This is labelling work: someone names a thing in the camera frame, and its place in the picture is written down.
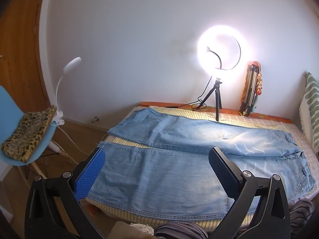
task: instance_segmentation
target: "floor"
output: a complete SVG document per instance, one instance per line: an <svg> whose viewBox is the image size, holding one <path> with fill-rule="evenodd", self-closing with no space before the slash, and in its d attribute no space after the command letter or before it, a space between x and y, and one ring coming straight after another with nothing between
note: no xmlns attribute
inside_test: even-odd
<svg viewBox="0 0 319 239"><path fill-rule="evenodd" d="M103 131L95 130L67 121L65 122L65 125L61 126L61 128L73 139L73 141L79 146L79 148L81 148L88 154L92 152L97 143L105 135L105 132ZM87 158L87 155L79 151L75 147L75 145L66 137L66 135L58 128L56 129L56 132L53 136L53 141L61 145L66 153L73 157L75 161L80 162L84 161ZM36 163L40 167L40 169L44 171L43 159L38 159ZM72 171L76 166L76 164L69 162L66 158L59 155L46 157L45 165L47 166L47 173L49 178L58 177L63 172L68 170ZM29 178L27 181L29 185L31 185L34 177L34 174L29 174ZM11 225L13 229L18 233L18 235L21 238L24 238L24 215L29 189L25 181L22 179L17 167L13 167L9 171L7 176L4 178L3 183L14 212L14 218L11 222ZM77 235L75 228L73 227L70 219L66 214L62 202L59 198L56 198L56 202L68 230ZM101 211L98 211L94 216L90 216L90 218L105 236L108 235L114 224L118 221L117 219L108 217Z"/></svg>

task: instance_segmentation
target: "black tripod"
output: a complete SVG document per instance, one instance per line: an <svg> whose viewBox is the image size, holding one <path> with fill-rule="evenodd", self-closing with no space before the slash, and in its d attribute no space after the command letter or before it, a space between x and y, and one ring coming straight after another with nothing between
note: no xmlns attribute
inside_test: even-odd
<svg viewBox="0 0 319 239"><path fill-rule="evenodd" d="M220 81L220 78L216 78L214 87L209 91L209 93L206 95L206 97L202 100L202 102L199 104L197 108L194 109L198 110L201 106L204 105L205 101L208 99L208 97L215 91L215 98L216 98L216 121L219 121L219 109L221 109L221 93L219 90L219 86L222 82Z"/></svg>

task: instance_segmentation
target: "textured blue pad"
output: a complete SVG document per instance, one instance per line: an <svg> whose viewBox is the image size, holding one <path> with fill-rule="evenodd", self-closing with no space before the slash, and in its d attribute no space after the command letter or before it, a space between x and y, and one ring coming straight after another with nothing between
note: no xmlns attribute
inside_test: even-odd
<svg viewBox="0 0 319 239"><path fill-rule="evenodd" d="M77 201L87 196L104 164L105 154L100 148L75 182L74 195Z"/></svg>

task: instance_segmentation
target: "leopard print cushion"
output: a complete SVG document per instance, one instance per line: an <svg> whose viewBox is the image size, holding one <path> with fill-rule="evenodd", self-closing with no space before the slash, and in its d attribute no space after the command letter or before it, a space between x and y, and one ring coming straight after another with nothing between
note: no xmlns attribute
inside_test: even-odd
<svg viewBox="0 0 319 239"><path fill-rule="evenodd" d="M1 145L4 153L13 159L28 162L51 124L55 112L54 105L43 112L26 112L13 134Z"/></svg>

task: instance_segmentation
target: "baseboard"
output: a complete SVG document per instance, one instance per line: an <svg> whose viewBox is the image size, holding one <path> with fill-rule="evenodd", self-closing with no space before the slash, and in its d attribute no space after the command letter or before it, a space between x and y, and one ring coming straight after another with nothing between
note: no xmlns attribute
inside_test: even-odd
<svg viewBox="0 0 319 239"><path fill-rule="evenodd" d="M64 119L65 121L69 121L69 122L71 122L71 123L75 123L75 124L78 124L78 125L80 125L80 126L85 126L85 127L93 128L93 129L96 129L96 130L103 131L103 132L105 132L105 133L108 132L108 129L107 129L107 128L98 127L98 126L96 126L96 125L94 125L94 124L83 123L83 122L79 122L79 121L76 121L76 120L68 119L68 118L65 118L65 117L63 117L63 119Z"/></svg>
<svg viewBox="0 0 319 239"><path fill-rule="evenodd" d="M0 181L3 181L4 177L8 174L8 172L11 170L12 165L8 165L2 172L2 174L0 175Z"/></svg>

